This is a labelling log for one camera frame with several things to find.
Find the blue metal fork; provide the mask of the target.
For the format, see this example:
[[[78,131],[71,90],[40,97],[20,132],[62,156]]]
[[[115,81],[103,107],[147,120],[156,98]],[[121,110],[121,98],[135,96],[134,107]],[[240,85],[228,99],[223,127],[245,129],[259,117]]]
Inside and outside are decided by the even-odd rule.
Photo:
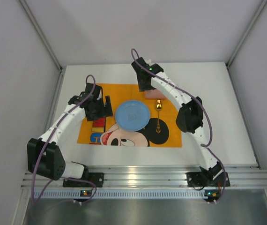
[[[106,117],[103,118],[104,120],[104,133],[106,132]]]

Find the pink plastic cup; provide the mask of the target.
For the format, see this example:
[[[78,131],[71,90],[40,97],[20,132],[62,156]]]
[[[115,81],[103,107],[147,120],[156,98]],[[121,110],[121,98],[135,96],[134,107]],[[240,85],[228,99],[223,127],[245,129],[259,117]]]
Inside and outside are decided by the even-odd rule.
[[[158,89],[146,90],[144,91],[144,93],[146,99],[156,99],[156,100],[166,99],[166,96]]]

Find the light blue plate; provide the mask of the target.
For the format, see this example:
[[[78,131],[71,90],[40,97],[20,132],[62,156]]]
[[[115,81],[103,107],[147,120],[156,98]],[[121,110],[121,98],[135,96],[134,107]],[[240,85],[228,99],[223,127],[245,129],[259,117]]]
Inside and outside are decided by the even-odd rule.
[[[146,127],[149,120],[149,108],[138,100],[125,101],[115,111],[116,123],[121,129],[126,131],[139,131]]]

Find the gold ornate spoon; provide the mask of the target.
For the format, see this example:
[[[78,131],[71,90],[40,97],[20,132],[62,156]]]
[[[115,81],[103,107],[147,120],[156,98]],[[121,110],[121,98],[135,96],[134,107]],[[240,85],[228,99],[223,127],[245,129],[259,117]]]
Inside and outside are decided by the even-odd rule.
[[[156,104],[155,104],[155,109],[157,111],[157,124],[156,124],[156,132],[159,134],[161,132],[161,128],[160,128],[160,111],[162,109],[162,102],[161,100],[157,100]]]

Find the orange Mickey Mouse placemat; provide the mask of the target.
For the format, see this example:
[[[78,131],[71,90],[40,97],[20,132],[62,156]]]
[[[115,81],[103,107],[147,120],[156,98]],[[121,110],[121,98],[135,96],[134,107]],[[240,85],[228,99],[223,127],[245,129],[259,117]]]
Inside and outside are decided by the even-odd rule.
[[[136,84],[108,84],[102,83],[104,94],[110,96],[112,109],[128,100],[143,102],[150,111],[150,120],[146,127],[131,132],[122,130],[114,117],[106,117],[106,132],[104,133],[104,120],[83,120],[78,135],[78,144],[93,144],[122,147],[182,147],[181,131],[176,125],[177,110],[173,104],[163,99],[160,111],[161,132],[156,132],[157,111],[156,100],[146,99]]]

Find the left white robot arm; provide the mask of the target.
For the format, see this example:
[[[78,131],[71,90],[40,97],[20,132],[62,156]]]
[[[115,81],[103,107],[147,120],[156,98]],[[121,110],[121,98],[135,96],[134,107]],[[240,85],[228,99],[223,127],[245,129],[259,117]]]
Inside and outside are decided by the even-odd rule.
[[[83,178],[86,166],[68,162],[61,147],[83,120],[101,121],[112,115],[111,100],[109,96],[103,96],[103,88],[87,83],[85,91],[70,98],[64,112],[44,134],[37,139],[29,140],[27,144],[29,172],[51,180]]]

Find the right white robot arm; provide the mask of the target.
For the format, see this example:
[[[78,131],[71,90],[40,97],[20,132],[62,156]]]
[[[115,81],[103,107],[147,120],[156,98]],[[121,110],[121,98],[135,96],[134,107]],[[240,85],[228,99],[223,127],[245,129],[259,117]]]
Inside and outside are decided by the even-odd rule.
[[[212,124],[201,98],[179,88],[158,64],[149,65],[139,57],[131,65],[137,75],[139,90],[158,90],[171,101],[178,111],[177,127],[193,141],[200,171],[187,173],[188,186],[196,190],[205,187],[228,187],[228,174],[220,159],[209,149],[212,143]],[[204,131],[204,119],[209,122],[208,135]]]

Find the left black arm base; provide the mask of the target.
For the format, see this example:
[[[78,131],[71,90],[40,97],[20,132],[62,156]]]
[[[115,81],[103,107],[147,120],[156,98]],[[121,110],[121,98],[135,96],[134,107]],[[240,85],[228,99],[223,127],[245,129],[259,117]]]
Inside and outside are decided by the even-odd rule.
[[[86,178],[82,178],[82,180],[87,180],[89,182],[92,182],[96,185],[98,188],[103,187],[104,183],[104,173],[102,172],[91,172]],[[64,179],[63,181],[63,187],[67,188],[87,188],[87,187],[92,187],[91,184],[89,183],[84,183],[84,182],[79,182],[79,181],[72,181],[72,180],[66,180]]]

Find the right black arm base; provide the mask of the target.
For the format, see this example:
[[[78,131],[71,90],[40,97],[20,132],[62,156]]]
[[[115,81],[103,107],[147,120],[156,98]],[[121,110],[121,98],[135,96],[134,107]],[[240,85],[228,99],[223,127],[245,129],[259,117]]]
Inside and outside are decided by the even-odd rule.
[[[186,174],[187,185],[188,187],[202,190],[203,188],[216,188],[223,187],[224,184],[226,187],[230,186],[230,181],[227,173],[221,172],[214,178],[206,176],[202,172],[188,172]]]

